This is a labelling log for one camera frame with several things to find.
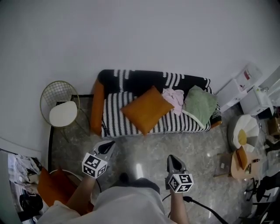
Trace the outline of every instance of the gray marble floor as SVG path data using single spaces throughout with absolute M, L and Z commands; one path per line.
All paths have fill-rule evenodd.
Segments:
M 81 98 L 81 108 L 90 114 L 91 99 Z M 234 223 L 241 214 L 248 214 L 252 203 L 245 201 L 244 190 L 249 180 L 235 180 L 230 177 L 213 178 L 218 166 L 217 154 L 229 152 L 227 142 L 227 124 L 229 120 L 240 115 L 237 106 L 223 114 L 223 124 L 203 133 L 176 133 L 151 136 L 130 136 L 115 139 L 117 148 L 110 160 L 110 168 L 98 180 L 102 190 L 113 184 L 121 172 L 137 177 L 136 165 L 142 168 L 143 176 L 155 182 L 161 190 L 161 197 L 169 194 L 165 190 L 166 159 L 174 154 L 182 159 L 194 177 L 194 186 L 188 196 L 218 212 L 226 221 Z M 88 131 L 88 122 L 83 113 L 78 122 Z M 86 135 L 76 124 L 66 128 L 70 143 L 62 137 L 57 129 L 54 131 L 52 144 L 52 169 L 61 166 L 83 176 L 81 162 L 86 152 L 101 141 L 96 135 Z M 261 132 L 258 148 L 261 157 L 264 133 Z M 94 189 L 94 198 L 98 195 L 98 187 Z M 170 211 L 170 198 L 164 201 L 166 214 Z M 186 203 L 191 223 L 219 223 L 206 209 L 192 203 Z

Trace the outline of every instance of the orange sofa armrest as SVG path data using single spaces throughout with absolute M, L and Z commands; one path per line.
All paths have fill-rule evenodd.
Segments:
M 91 108 L 91 132 L 101 136 L 104 106 L 104 86 L 96 80 Z

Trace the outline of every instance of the white wall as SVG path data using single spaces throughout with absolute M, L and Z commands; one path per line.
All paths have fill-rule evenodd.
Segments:
M 266 77 L 280 65 L 280 10 L 272 2 L 3 0 L 0 137 L 46 149 L 43 88 L 66 80 L 88 94 L 106 68 L 208 77 L 214 90 L 248 61 Z

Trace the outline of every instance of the pink garment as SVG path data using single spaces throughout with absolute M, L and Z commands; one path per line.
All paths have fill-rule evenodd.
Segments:
M 171 88 L 163 89 L 162 96 L 167 102 L 174 106 L 174 109 L 172 109 L 173 113 L 180 116 L 184 103 L 184 91 Z

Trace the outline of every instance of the black shoe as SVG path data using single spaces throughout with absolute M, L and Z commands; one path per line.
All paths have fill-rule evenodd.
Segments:
M 122 183 L 128 184 L 130 181 L 130 178 L 127 173 L 121 173 L 121 175 L 119 176 L 119 181 Z

